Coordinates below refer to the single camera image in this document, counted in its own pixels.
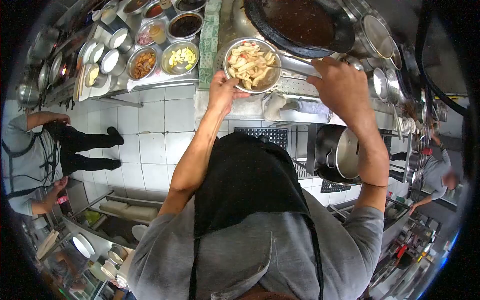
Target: black pants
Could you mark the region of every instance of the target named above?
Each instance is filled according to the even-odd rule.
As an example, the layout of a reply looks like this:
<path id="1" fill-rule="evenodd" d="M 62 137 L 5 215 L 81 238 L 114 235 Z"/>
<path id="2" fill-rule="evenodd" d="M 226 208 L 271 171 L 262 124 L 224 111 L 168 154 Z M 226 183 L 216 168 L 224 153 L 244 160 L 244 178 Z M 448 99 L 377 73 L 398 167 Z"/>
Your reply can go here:
<path id="1" fill-rule="evenodd" d="M 60 142 L 60 163 L 64 176 L 71 175 L 78 170 L 98 171 L 113 169 L 113 159 L 88 158 L 80 154 L 95 148 L 111 148 L 119 145 L 119 136 L 108 134 L 85 134 L 71 126 L 59 128 L 57 139 Z"/>
<path id="2" fill-rule="evenodd" d="M 399 153 L 392 154 L 391 161 L 395 161 L 395 160 L 407 161 L 407 153 L 406 152 L 399 152 Z M 398 180 L 398 181 L 402 181 L 403 180 L 403 172 L 390 170 L 389 177 L 391 177 L 395 180 Z"/>

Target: black shoe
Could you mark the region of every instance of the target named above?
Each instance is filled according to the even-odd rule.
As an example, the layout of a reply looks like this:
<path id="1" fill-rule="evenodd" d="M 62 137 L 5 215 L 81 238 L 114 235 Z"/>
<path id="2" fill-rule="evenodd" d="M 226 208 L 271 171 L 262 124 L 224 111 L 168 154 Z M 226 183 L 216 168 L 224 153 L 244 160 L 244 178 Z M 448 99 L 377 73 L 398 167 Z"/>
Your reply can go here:
<path id="1" fill-rule="evenodd" d="M 121 167 L 121 161 L 119 159 L 112 159 L 112 162 L 109 164 L 109 167 L 107 169 L 110 170 L 110 171 L 113 171 L 113 170 L 118 169 L 120 167 Z"/>
<path id="2" fill-rule="evenodd" d="M 107 133 L 108 135 L 111 135 L 111 136 L 114 136 L 116 138 L 118 138 L 118 141 L 115 142 L 115 145 L 117 146 L 120 146 L 120 145 L 123 145 L 125 143 L 125 141 L 123 140 L 123 137 L 120 135 L 120 132 L 118 132 L 118 130 L 115 128 L 115 127 L 108 127 L 107 128 Z"/>

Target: gray t-shirt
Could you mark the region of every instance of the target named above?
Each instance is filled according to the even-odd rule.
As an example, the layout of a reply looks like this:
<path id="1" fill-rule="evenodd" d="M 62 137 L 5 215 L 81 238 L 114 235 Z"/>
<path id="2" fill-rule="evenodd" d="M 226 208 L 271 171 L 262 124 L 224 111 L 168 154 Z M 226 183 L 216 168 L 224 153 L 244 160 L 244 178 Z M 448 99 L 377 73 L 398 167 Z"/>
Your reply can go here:
<path id="1" fill-rule="evenodd" d="M 324 299 L 356 299 L 377 265 L 384 215 L 358 208 L 341 224 L 304 190 L 320 245 Z M 142 299 L 187 299 L 193 264 L 194 199 L 177 216 L 155 219 L 135 250 L 128 283 Z M 259 283 L 318 299 L 312 239 L 297 213 L 255 213 L 202 238 L 197 299 L 233 300 Z"/>
<path id="2" fill-rule="evenodd" d="M 2 140 L 12 152 L 24 151 L 34 138 L 34 133 L 27 132 L 27 115 L 21 115 L 11 120 L 3 132 Z M 14 158 L 12 163 L 13 170 L 13 188 L 10 183 L 10 160 L 5 149 L 2 147 L 2 172 L 3 184 L 5 192 L 29 190 L 42 186 L 50 186 L 53 182 L 63 177 L 60 165 L 60 144 L 57 144 L 56 168 L 52 170 L 52 166 L 48 167 L 48 171 L 41 167 L 47 161 L 52 161 L 52 151 L 54 148 L 54 140 L 50 134 L 44 130 L 39 137 L 36 138 L 33 147 L 25 155 Z M 52 181 L 51 173 L 55 172 Z M 24 215 L 32 215 L 32 201 L 34 192 L 22 197 L 15 197 L 9 200 L 10 206 L 17 213 Z"/>
<path id="3" fill-rule="evenodd" d="M 423 170 L 423 181 L 435 189 L 432 200 L 440 199 L 445 195 L 447 186 L 443 184 L 443 176 L 448 173 L 450 166 L 450 157 L 445 149 L 442 151 L 442 160 L 435 159 L 433 156 L 427 160 Z"/>

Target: black apron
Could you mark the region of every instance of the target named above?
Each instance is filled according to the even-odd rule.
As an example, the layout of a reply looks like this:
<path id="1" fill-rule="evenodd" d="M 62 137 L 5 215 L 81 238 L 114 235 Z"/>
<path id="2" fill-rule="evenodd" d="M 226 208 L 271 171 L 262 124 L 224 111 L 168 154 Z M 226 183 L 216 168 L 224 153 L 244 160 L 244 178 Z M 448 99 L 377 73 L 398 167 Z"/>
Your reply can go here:
<path id="1" fill-rule="evenodd" d="M 205 180 L 195 193 L 189 299 L 196 298 L 196 265 L 201 238 L 239 224 L 256 212 L 303 215 L 312 236 L 319 299 L 322 300 L 323 272 L 318 238 L 292 160 L 279 146 L 239 132 L 215 142 Z"/>

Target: dark sauce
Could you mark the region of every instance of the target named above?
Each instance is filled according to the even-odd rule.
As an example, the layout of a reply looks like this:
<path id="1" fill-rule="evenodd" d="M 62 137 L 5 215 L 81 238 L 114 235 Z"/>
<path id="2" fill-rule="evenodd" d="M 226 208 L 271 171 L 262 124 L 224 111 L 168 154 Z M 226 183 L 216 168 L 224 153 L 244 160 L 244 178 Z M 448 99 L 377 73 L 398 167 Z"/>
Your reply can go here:
<path id="1" fill-rule="evenodd" d="M 196 10 L 197 8 L 199 8 L 199 7 L 201 7 L 202 5 L 204 5 L 204 4 L 205 4 L 205 1 L 206 1 L 206 0 L 201 0 L 201 1 L 197 1 L 197 0 L 180 0 L 180 3 L 177 5 L 177 8 L 178 8 L 180 11 L 189 12 L 189 11 Z"/>
<path id="2" fill-rule="evenodd" d="M 334 40 L 334 23 L 315 0 L 263 0 L 267 23 L 286 38 L 325 47 Z"/>
<path id="3" fill-rule="evenodd" d="M 186 37 L 193 34 L 202 25 L 202 20 L 194 16 L 178 19 L 170 27 L 170 33 L 175 37 Z"/>

